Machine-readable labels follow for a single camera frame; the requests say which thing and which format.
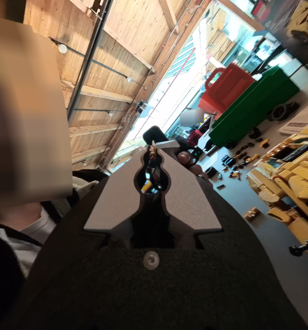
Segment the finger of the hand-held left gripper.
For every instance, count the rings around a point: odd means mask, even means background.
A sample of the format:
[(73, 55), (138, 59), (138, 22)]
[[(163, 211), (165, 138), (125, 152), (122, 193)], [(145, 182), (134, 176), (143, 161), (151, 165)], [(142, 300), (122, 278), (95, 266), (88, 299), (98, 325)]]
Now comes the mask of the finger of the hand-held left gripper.
[(176, 140), (159, 142), (155, 145), (156, 153), (162, 155), (165, 152), (168, 155), (175, 155), (180, 151), (180, 144)]

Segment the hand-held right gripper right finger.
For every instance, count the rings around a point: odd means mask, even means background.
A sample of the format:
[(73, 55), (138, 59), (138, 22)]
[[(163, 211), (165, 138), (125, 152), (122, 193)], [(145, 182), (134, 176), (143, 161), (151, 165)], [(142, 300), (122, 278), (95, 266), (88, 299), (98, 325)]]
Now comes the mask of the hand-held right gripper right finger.
[(220, 224), (201, 183), (207, 182), (195, 176), (163, 150), (161, 169), (168, 177), (168, 186), (163, 192), (162, 203), (169, 216), (168, 230), (176, 244), (195, 244), (199, 235), (222, 231)]

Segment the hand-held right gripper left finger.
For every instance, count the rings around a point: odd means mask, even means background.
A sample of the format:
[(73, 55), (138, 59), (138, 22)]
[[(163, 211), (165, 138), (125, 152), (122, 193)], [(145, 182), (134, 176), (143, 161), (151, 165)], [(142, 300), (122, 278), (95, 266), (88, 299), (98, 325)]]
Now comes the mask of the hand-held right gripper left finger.
[(135, 187), (135, 176), (143, 167), (146, 149), (136, 153), (121, 168), (111, 174), (100, 194), (84, 230), (111, 235), (130, 244), (134, 235), (131, 217), (140, 207), (140, 192)]

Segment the yellow toy brick car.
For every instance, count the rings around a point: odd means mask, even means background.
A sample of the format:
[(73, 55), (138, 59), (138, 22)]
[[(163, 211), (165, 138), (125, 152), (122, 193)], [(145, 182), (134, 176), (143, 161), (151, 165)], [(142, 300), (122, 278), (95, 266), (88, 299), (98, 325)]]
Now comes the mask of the yellow toy brick car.
[(286, 225), (300, 243), (288, 248), (290, 254), (308, 253), (308, 127), (246, 161), (254, 163), (247, 181), (267, 204), (267, 214)]

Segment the grey desk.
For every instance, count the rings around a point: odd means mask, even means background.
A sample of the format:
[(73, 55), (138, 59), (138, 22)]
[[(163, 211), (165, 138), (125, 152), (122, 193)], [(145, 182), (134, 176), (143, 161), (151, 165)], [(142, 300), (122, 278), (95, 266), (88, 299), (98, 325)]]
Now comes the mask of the grey desk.
[[(300, 88), (292, 100), (300, 104), (298, 112), (308, 105), (308, 83)], [(270, 147), (287, 137), (278, 132), (285, 123), (265, 120), (258, 125), (262, 137), (269, 139)], [(263, 245), (284, 292), (308, 325), (308, 253), (305, 251), (300, 257), (290, 254), (289, 246), (300, 246), (300, 243), (286, 225), (267, 215), (268, 206), (247, 182), (246, 174), (251, 170), (252, 165), (242, 169), (241, 180), (228, 178), (229, 174), (223, 171), (222, 180), (213, 179), (211, 182), (218, 194), (241, 216), (252, 207), (260, 210), (254, 220), (246, 222)]]

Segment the person's left hand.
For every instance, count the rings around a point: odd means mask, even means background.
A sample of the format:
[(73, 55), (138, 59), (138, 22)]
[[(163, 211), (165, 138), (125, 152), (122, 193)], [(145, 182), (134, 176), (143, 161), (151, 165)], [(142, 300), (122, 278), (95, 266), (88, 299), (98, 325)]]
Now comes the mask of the person's left hand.
[(206, 181), (210, 187), (213, 187), (213, 184), (209, 180), (209, 176), (205, 173), (201, 166), (196, 164), (193, 161), (193, 157), (188, 151), (181, 151), (177, 155), (177, 160), (180, 164), (182, 164), (186, 169), (188, 169), (191, 173), (193, 173), (196, 177), (203, 179)]

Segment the white ceiling projector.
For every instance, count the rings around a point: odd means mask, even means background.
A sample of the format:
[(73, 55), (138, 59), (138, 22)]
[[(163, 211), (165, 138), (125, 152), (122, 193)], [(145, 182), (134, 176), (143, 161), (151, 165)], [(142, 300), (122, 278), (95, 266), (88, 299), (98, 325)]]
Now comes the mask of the white ceiling projector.
[(140, 101), (136, 103), (136, 117), (145, 118), (148, 116), (148, 113), (152, 110), (152, 106), (146, 102)]

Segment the dark red bag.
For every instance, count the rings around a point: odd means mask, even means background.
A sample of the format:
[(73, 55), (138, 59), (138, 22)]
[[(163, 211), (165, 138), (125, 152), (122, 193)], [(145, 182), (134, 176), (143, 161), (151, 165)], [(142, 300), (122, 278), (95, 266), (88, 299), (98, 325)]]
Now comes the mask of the dark red bag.
[(203, 133), (199, 130), (193, 130), (190, 134), (189, 134), (189, 138), (188, 138), (188, 144), (190, 146), (197, 146), (198, 145), (198, 141), (199, 139), (203, 136)]

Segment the small yellow brick piece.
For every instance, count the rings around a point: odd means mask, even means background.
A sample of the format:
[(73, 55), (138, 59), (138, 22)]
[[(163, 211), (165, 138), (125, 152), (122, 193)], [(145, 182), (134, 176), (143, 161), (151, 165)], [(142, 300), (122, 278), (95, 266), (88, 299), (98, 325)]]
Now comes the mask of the small yellow brick piece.
[(253, 219), (255, 219), (260, 214), (261, 214), (261, 211), (258, 208), (252, 207), (250, 210), (248, 210), (243, 215), (243, 218), (247, 221), (252, 221)]

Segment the pile of yellow black brick pieces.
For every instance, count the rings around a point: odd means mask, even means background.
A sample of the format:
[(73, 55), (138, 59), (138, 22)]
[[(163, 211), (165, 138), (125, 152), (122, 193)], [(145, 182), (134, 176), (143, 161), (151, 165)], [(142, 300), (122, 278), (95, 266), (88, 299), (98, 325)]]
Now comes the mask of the pile of yellow black brick pieces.
[(236, 163), (231, 167), (224, 167), (222, 165), (223, 155), (219, 160), (219, 167), (217, 168), (217, 174), (214, 178), (219, 182), (217, 187), (218, 190), (222, 190), (226, 187), (226, 184), (222, 184), (222, 181), (225, 179), (234, 180), (236, 182), (242, 181), (244, 177), (244, 170), (246, 170), (250, 165), (254, 164), (256, 160), (259, 160), (259, 152), (254, 152), (254, 148), (258, 147), (259, 149), (268, 146), (269, 139), (258, 138), (254, 141), (247, 142), (245, 145), (239, 147), (234, 153), (225, 154), (230, 157), (233, 157), (236, 160)]

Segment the red plastic bin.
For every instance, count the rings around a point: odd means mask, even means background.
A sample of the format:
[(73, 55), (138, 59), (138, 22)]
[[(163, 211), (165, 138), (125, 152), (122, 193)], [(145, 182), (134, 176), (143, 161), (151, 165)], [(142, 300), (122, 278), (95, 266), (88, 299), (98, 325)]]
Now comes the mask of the red plastic bin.
[(245, 70), (231, 63), (216, 68), (205, 82), (198, 107), (221, 116), (256, 80)]

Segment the green plastic bin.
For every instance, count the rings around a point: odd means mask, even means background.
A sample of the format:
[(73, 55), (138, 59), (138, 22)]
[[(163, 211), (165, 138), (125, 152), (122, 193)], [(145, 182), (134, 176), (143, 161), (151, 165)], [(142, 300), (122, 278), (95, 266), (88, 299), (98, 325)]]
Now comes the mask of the green plastic bin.
[(271, 110), (289, 101), (299, 91), (279, 66), (266, 70), (214, 122), (209, 133), (211, 142), (218, 148), (228, 142), (239, 142), (263, 122)]

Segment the open instruction booklet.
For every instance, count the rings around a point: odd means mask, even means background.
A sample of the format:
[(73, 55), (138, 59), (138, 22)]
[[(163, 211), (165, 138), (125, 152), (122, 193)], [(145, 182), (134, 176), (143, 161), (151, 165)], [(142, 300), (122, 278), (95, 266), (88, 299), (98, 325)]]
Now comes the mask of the open instruction booklet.
[(301, 110), (295, 117), (289, 120), (284, 126), (277, 131), (280, 134), (295, 134), (300, 133), (308, 128), (308, 106)]

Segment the toy car box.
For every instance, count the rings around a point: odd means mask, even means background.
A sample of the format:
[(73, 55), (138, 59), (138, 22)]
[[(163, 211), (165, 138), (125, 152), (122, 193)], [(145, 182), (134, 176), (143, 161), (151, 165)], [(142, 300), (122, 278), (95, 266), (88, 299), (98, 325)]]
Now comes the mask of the toy car box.
[(308, 69), (308, 0), (259, 0), (251, 14)]

